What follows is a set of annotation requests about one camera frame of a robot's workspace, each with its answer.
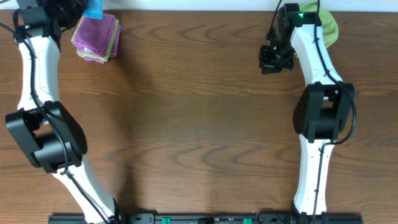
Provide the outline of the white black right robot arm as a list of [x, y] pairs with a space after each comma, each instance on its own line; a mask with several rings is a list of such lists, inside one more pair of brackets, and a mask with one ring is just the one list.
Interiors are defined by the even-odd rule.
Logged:
[[305, 80], [293, 113], [301, 145], [300, 173], [292, 202], [294, 215], [285, 223], [349, 223], [352, 218], [326, 213], [325, 191], [330, 156], [356, 126], [354, 87], [336, 72], [324, 42], [320, 9], [302, 12], [297, 3], [278, 3], [259, 50], [262, 74], [292, 70], [294, 57]]

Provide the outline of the blue microfiber cloth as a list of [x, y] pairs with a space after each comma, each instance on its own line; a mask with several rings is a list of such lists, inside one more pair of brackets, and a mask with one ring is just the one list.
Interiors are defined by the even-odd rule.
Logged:
[[90, 19], [102, 20], [103, 0], [87, 0], [86, 8], [83, 12], [83, 15]]

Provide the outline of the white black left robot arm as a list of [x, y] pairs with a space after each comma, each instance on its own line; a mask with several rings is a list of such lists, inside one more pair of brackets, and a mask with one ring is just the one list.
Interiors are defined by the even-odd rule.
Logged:
[[81, 126], [60, 102], [58, 62], [63, 32], [75, 27], [88, 1], [18, 1], [13, 34], [22, 55], [22, 94], [6, 128], [28, 161], [52, 174], [83, 211], [83, 223], [124, 223], [115, 199], [100, 184]]

